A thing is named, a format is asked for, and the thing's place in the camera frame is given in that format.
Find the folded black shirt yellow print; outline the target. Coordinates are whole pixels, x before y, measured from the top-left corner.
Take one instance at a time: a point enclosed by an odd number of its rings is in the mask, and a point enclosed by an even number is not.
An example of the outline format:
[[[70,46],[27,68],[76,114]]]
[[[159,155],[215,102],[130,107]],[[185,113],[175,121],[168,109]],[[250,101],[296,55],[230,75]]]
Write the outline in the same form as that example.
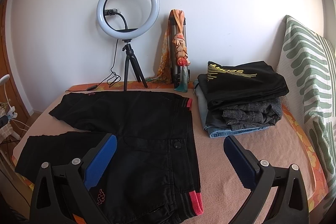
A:
[[[289,88],[284,77],[264,61],[235,67],[207,64],[207,73],[198,83],[212,112],[224,107],[270,100],[285,96]]]

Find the white chair with clutter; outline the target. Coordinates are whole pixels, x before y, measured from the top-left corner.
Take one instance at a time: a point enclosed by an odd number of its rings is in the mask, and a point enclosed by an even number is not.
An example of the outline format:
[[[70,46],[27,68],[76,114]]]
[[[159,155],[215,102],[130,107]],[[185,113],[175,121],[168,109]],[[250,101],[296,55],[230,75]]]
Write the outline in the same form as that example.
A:
[[[3,86],[3,91],[4,91],[5,99],[6,99],[6,102],[1,102],[1,144],[4,141],[6,141],[6,139],[9,137],[13,137],[14,140],[16,141],[20,141],[22,139],[21,136],[17,132],[14,131],[10,122],[14,122],[14,124],[15,122],[18,122],[19,124],[24,125],[26,128],[30,128],[30,126],[28,126],[27,124],[21,121],[18,121],[16,119],[18,117],[18,113],[16,112],[15,106],[14,105],[11,106],[10,100],[8,98],[7,91],[6,91],[6,83],[9,81],[9,79],[10,79],[9,74],[6,74],[1,77],[1,86]],[[27,132],[25,128],[20,128],[18,126],[18,129],[21,131]],[[5,151],[3,151],[3,149],[1,149],[1,157],[3,160],[5,160],[5,162],[7,162],[7,165],[9,166],[9,168],[12,171],[14,171],[15,168],[10,162],[9,155],[6,156]],[[1,166],[3,166],[3,168],[6,168],[2,159],[1,159]]]

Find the black pants with red trim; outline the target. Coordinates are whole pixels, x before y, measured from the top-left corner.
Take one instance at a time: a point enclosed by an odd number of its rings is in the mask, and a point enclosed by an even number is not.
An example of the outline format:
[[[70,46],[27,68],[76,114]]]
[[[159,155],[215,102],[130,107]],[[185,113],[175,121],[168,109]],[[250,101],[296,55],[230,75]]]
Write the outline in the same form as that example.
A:
[[[90,193],[110,223],[181,223],[203,213],[191,99],[167,92],[69,93],[50,115],[70,132],[30,136],[15,170],[68,164],[106,134],[117,149]]]

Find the orange patterned scarf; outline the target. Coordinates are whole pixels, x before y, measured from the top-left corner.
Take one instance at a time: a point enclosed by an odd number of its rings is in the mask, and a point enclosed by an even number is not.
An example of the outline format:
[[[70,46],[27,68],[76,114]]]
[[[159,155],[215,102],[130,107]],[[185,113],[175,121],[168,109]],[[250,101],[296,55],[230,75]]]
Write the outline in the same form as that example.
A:
[[[186,42],[186,19],[182,10],[172,9],[167,21],[157,75],[146,80],[156,84],[173,84],[185,93],[189,88],[190,65]]]

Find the folded grey tweed garment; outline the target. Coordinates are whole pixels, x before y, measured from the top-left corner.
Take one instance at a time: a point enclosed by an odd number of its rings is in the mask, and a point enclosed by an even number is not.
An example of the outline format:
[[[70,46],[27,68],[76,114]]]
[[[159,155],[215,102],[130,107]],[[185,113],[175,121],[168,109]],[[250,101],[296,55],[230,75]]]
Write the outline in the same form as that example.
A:
[[[227,106],[220,114],[232,131],[274,126],[282,118],[281,99]]]

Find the green white leaf pillow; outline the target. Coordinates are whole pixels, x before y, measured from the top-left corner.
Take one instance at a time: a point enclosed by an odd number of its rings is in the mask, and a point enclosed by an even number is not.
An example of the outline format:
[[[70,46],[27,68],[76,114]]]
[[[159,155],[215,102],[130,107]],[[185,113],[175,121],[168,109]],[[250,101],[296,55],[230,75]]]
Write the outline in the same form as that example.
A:
[[[289,88],[286,107],[306,133],[321,163],[328,192],[335,200],[335,50],[326,38],[293,17],[286,28],[277,73]]]

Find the small black tripod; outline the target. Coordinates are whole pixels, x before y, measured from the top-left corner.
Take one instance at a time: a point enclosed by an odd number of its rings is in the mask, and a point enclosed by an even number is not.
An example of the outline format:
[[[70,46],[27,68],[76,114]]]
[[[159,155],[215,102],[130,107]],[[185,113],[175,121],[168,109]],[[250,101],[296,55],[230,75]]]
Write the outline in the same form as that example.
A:
[[[134,75],[138,83],[142,83],[145,88],[148,88],[146,79],[142,73],[141,67],[137,60],[137,57],[134,54],[134,50],[131,47],[131,40],[124,40],[125,45],[122,50],[126,53],[125,59],[125,69],[124,69],[124,78],[123,78],[123,91],[127,91],[127,83],[128,83],[128,73],[129,73],[129,65],[133,68]]]

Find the folded light blue jeans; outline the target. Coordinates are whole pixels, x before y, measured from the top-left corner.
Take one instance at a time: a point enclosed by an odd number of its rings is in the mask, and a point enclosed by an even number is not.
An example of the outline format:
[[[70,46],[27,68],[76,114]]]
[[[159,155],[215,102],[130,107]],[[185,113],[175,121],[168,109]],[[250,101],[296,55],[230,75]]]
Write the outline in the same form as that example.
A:
[[[268,127],[255,127],[255,128],[231,130],[226,123],[224,123],[219,118],[211,114],[211,112],[208,110],[207,100],[201,90],[201,87],[199,86],[199,81],[195,80],[193,82],[193,85],[194,85],[194,94],[196,94],[198,98],[198,109],[201,117],[202,126],[203,129],[207,131],[210,138],[221,138],[221,137],[227,137],[229,135],[247,134],[268,128]]]

